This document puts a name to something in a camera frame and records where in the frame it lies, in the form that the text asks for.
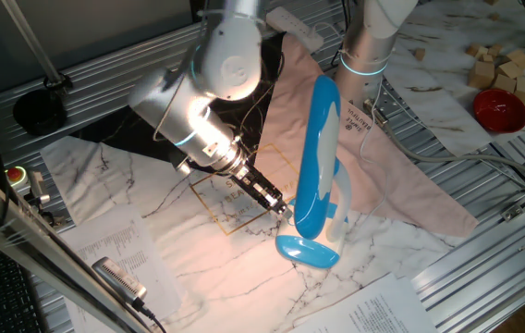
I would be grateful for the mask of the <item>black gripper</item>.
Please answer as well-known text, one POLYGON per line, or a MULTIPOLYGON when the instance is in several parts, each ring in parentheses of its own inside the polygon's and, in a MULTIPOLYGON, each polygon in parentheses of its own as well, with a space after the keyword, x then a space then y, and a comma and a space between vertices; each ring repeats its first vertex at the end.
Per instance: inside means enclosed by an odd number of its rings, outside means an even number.
POLYGON ((284 201, 282 192, 275 186, 264 186, 262 177, 249 165, 240 164, 233 170, 238 185, 250 196, 261 196, 265 207, 278 216, 291 218, 292 210, 284 201))

